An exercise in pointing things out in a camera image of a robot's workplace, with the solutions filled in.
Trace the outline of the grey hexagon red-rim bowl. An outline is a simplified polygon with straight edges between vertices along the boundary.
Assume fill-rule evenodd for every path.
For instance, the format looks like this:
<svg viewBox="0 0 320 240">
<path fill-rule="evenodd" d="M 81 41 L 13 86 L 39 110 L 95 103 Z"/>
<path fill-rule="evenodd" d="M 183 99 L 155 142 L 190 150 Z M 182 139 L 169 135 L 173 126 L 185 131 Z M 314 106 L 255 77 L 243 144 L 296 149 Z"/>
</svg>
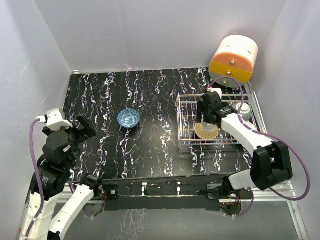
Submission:
<svg viewBox="0 0 320 240">
<path fill-rule="evenodd" d="M 247 103 L 241 104 L 240 102 L 235 105 L 236 110 L 240 110 L 242 119 L 248 122 L 252 117 L 251 107 Z"/>
</svg>

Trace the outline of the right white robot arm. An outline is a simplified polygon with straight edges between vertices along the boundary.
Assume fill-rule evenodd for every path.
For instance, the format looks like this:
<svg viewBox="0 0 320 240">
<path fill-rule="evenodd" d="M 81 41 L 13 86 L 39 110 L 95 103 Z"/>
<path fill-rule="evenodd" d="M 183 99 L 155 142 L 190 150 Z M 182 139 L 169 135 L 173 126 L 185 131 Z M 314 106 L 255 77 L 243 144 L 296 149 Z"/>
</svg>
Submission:
<svg viewBox="0 0 320 240">
<path fill-rule="evenodd" d="M 222 184 L 207 189 L 207 194 L 233 199 L 242 189 L 264 191 L 293 177 L 288 146 L 251 128 L 239 110 L 223 102 L 218 92 L 202 95 L 202 100 L 197 103 L 197 120 L 220 127 L 233 136 L 252 158 L 250 169 L 225 176 Z"/>
</svg>

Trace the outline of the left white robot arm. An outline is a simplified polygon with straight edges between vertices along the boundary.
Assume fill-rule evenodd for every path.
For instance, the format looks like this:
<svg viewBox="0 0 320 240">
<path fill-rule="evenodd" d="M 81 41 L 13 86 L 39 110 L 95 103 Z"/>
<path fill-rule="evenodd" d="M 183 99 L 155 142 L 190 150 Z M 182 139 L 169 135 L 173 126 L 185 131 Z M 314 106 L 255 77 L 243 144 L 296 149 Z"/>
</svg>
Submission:
<svg viewBox="0 0 320 240">
<path fill-rule="evenodd" d="M 80 144 L 96 136 L 92 121 L 78 115 L 75 126 L 66 120 L 60 109 L 38 116 L 29 128 L 29 149 L 34 167 L 27 198 L 26 214 L 20 228 L 21 240 L 62 240 L 78 214 L 91 200 L 104 194 L 102 180 L 86 174 L 74 188 L 72 196 L 55 214 L 55 208 L 65 185 L 71 177 L 71 168 L 82 154 Z M 47 136 L 43 154 L 36 158 L 33 133 L 36 123 L 45 123 L 42 132 Z"/>
</svg>

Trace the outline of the blue patterned bowl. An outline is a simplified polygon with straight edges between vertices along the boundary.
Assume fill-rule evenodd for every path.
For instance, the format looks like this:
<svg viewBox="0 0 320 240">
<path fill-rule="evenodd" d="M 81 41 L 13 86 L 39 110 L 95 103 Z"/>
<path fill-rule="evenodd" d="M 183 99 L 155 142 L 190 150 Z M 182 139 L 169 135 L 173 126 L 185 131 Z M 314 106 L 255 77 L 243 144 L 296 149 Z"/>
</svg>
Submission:
<svg viewBox="0 0 320 240">
<path fill-rule="evenodd" d="M 125 129 L 132 129 L 136 127 L 139 124 L 140 119 L 140 113 L 133 108 L 126 108 L 117 116 L 117 122 Z"/>
</svg>

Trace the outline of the yellow blue mandala bowl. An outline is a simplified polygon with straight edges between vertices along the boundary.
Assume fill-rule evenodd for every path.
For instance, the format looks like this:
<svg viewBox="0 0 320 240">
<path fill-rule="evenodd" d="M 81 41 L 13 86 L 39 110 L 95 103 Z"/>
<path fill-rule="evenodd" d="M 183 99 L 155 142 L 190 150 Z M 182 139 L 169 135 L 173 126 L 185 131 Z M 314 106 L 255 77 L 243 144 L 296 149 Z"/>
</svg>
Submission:
<svg viewBox="0 0 320 240">
<path fill-rule="evenodd" d="M 215 124 L 207 124 L 206 122 L 196 123 L 194 126 L 195 134 L 202 140 L 213 140 L 219 133 L 219 128 Z"/>
</svg>

